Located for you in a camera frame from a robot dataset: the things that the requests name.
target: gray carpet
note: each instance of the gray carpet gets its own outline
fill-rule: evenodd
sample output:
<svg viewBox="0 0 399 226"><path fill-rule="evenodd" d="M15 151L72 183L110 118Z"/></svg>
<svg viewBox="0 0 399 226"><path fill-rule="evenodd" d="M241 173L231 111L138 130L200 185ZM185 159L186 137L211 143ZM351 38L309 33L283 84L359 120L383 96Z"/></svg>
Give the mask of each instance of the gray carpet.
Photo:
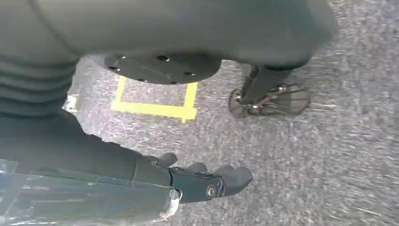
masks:
<svg viewBox="0 0 399 226"><path fill-rule="evenodd" d="M310 108L294 118L230 116L228 95L243 80L230 61L199 83L195 120L111 111L118 77L81 61L71 94L86 132L145 154L175 152L180 166L253 171L239 195L182 205L150 225L399 225L399 1L333 5L340 36L290 77L312 93ZM184 86L129 81L123 98L180 105L183 97Z"/></svg>

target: yellow square marking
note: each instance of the yellow square marking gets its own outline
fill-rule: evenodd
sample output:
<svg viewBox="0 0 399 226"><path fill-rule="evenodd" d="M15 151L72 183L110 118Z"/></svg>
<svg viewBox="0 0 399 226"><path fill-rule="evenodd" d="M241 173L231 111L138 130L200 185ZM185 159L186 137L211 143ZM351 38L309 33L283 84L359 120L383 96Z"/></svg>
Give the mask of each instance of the yellow square marking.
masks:
<svg viewBox="0 0 399 226"><path fill-rule="evenodd" d="M143 104L134 102L123 102L122 96L125 90L127 78L119 76L118 87L116 90L115 100L111 104L111 110L119 112L152 114L159 116L167 116L181 118L182 123L187 120L193 120L197 116L197 109L194 108L195 96L197 94L198 83L190 83L187 85L186 95L183 106L173 105L157 105Z"/></svg>

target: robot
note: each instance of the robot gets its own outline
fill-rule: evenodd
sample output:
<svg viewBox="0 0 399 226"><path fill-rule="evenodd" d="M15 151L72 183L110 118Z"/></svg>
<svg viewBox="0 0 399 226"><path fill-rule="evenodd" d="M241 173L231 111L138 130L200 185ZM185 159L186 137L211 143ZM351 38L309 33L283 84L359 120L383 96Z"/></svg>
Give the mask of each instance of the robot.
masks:
<svg viewBox="0 0 399 226"><path fill-rule="evenodd" d="M309 95L283 80L337 33L322 0L19 0L0 2L0 225L131 225L180 203L235 195L253 176L230 165L171 167L106 143L62 110L76 64L90 55L130 79L197 82L222 59L247 82L236 117L299 114Z"/></svg>

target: screw hole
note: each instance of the screw hole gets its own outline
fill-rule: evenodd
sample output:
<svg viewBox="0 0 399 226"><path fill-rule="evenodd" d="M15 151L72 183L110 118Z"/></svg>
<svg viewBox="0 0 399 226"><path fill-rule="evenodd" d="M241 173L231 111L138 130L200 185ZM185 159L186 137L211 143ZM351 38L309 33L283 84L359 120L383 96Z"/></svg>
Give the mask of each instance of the screw hole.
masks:
<svg viewBox="0 0 399 226"><path fill-rule="evenodd" d="M169 59L169 57L167 57L167 56L157 56L157 60L159 60L159 61L169 61L170 59Z"/></svg>
<svg viewBox="0 0 399 226"><path fill-rule="evenodd" d="M113 70L113 71L117 71L117 72L120 71L119 68L117 68L117 67L112 67L112 66L111 66L111 67L108 67L108 69Z"/></svg>

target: bolt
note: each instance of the bolt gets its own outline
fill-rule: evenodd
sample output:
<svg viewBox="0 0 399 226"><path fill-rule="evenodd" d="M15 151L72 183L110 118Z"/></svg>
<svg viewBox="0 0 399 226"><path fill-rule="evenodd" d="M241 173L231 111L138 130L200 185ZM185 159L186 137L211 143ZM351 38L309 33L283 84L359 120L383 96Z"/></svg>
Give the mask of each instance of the bolt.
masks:
<svg viewBox="0 0 399 226"><path fill-rule="evenodd" d="M216 187L214 185L209 185L207 188L207 196L209 198L214 198L216 196Z"/></svg>

